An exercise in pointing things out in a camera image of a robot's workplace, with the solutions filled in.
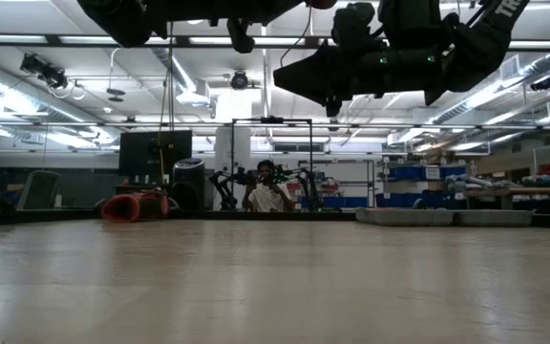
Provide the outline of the wooden workbench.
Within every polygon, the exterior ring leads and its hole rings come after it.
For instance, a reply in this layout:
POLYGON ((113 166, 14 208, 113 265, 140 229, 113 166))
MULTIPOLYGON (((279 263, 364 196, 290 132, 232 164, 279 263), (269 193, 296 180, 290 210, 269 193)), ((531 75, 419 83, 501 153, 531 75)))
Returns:
POLYGON ((512 210, 513 197, 543 195, 550 197, 550 187, 507 187, 465 190, 462 194, 467 198, 494 197, 500 209, 512 210))

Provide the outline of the black overhead light bar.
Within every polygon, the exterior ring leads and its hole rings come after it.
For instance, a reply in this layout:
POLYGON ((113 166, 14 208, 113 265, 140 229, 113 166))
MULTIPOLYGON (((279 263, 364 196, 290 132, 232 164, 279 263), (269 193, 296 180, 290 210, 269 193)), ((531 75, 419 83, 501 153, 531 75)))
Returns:
MULTIPOLYGON (((258 49, 297 49, 314 50, 328 44, 334 45, 331 38, 325 36, 255 36, 255 47, 258 49)), ((79 34, 3 34, 0 33, 0 46, 13 47, 50 47, 50 48, 119 48, 115 40, 106 35, 79 34)), ((174 38, 161 39, 151 36, 146 47, 186 48, 231 48, 232 41, 228 36, 191 36, 179 35, 174 38)), ((550 40, 517 39, 509 45, 510 52, 550 53, 550 40)))

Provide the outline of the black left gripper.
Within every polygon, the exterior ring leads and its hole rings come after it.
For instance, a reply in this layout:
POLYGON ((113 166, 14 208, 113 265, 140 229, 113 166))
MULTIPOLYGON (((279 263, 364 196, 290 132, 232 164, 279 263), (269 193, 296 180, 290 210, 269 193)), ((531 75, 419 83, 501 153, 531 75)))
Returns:
POLYGON ((207 20, 216 27, 226 19, 226 28, 233 49, 240 54, 251 53, 255 40, 247 34, 253 24, 267 26, 303 0, 167 0, 167 20, 207 20))

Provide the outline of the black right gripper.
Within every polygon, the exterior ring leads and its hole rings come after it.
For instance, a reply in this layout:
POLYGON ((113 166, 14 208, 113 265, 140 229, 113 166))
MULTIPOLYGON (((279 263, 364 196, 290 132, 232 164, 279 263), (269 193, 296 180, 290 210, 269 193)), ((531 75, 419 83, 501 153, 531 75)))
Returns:
POLYGON ((322 45, 313 55, 273 72, 278 88, 318 103, 336 118, 344 98, 398 92, 396 53, 380 35, 384 26, 370 26, 377 8, 369 2, 337 9, 331 28, 335 46, 322 45))

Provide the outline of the black monitor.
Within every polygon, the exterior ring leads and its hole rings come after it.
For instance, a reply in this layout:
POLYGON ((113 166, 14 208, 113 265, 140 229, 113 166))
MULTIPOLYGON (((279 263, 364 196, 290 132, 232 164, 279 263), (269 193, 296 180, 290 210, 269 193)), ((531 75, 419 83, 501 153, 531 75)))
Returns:
POLYGON ((177 161, 192 156, 190 130, 123 133, 118 172, 121 176, 170 174, 177 161))

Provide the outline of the red black cordless drill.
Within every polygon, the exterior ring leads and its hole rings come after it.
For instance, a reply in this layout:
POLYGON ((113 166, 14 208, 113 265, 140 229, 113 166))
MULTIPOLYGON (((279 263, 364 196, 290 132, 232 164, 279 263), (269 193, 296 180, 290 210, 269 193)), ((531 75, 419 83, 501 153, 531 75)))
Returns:
POLYGON ((101 217, 112 222, 134 223, 168 216, 168 197, 160 191, 120 194, 100 207, 101 217))

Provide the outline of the person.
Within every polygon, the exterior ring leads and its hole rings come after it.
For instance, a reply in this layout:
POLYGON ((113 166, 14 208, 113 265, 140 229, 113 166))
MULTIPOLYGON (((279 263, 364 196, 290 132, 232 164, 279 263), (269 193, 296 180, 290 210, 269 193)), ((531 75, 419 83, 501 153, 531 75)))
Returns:
POLYGON ((242 206, 249 212, 290 212, 294 209, 287 186, 276 183, 275 165, 272 161, 260 161, 257 165, 259 177, 245 188, 242 206))

